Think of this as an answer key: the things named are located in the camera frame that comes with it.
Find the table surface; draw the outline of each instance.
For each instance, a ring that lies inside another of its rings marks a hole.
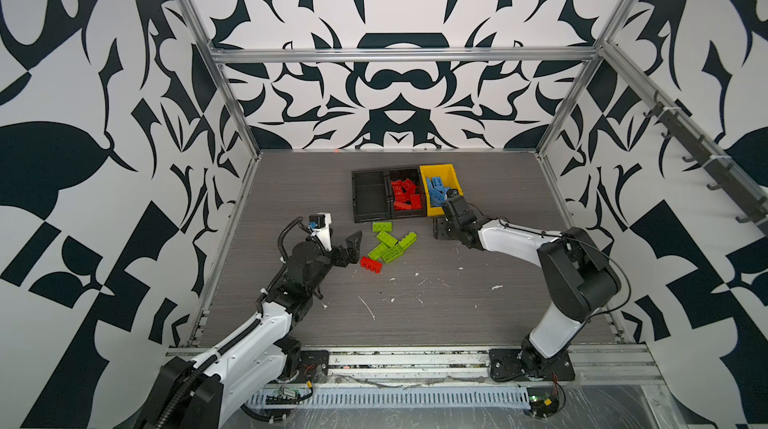
[[[564,222],[533,154],[526,152],[265,152],[227,255],[201,347],[216,344],[248,319],[254,301],[280,269],[276,240],[297,216],[330,212],[333,243],[362,230],[362,251],[379,243],[371,223],[352,221],[351,171],[453,164],[468,202],[491,217],[536,229]],[[432,237],[432,218],[399,219],[392,234],[418,240],[381,274],[333,268],[293,337],[305,346],[519,344],[550,298],[541,269],[508,255],[467,249]],[[289,251],[304,238],[293,230]],[[605,318],[574,340],[610,343]]]

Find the green lego brick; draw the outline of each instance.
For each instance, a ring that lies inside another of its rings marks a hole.
[[[416,242],[416,232],[408,232],[408,235],[397,244],[402,248],[403,251],[408,249],[413,245],[413,243]]]
[[[389,249],[389,246],[382,242],[381,244],[377,245],[372,251],[368,253],[368,257],[376,261],[377,259],[380,259],[382,257],[382,254],[387,249]]]
[[[402,249],[400,248],[399,245],[396,245],[384,251],[384,253],[382,254],[382,259],[386,264],[389,264],[390,262],[400,257],[402,254],[403,254]]]
[[[392,223],[373,223],[373,232],[392,232]]]
[[[376,238],[384,244],[387,244],[388,247],[395,247],[397,245],[397,239],[393,238],[389,232],[379,232],[379,235],[377,235]]]

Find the red lego brick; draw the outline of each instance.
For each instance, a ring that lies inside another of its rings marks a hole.
[[[406,190],[406,194],[416,194],[417,187],[418,186],[409,178],[402,182],[402,188]]]
[[[422,208],[422,196],[419,194],[411,194],[411,209]]]
[[[374,261],[373,259],[369,259],[367,257],[360,258],[360,265],[371,272],[376,272],[377,274],[379,274],[382,271],[381,262]]]

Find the black storage bin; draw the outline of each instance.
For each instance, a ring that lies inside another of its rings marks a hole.
[[[422,208],[396,211],[392,181],[405,181],[407,178],[416,184]],[[355,223],[426,217],[426,196],[418,166],[352,171],[352,212]]]
[[[352,212],[355,223],[392,218],[392,187],[386,170],[352,171]]]
[[[395,195],[392,194],[392,200],[389,202],[389,206],[392,207],[393,219],[404,219],[406,217],[426,217],[427,216],[427,197],[424,194],[424,184],[422,184],[422,172],[418,166],[412,167],[398,167],[390,168],[387,170],[387,185],[390,191],[392,190],[392,181],[405,181],[407,178],[416,184],[416,192],[418,197],[422,200],[422,208],[412,211],[396,211],[395,210]]]

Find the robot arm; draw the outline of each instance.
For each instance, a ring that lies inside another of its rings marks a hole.
[[[523,340],[520,363],[526,375],[546,371],[590,317],[621,289],[608,260],[583,229],[543,232],[490,219],[475,214],[457,192],[443,209],[446,217],[435,219],[437,239],[502,252],[542,268],[552,303]]]
[[[287,335],[312,308],[312,296],[322,298],[320,283],[331,267],[359,260],[362,241],[359,231],[346,238],[346,247],[332,247],[327,213],[311,215],[308,226],[301,221],[294,219],[280,232],[285,262],[261,290],[256,313],[208,351],[163,366],[135,429],[215,429],[264,385],[296,374],[301,343]],[[297,225],[308,236],[287,256],[283,239]]]

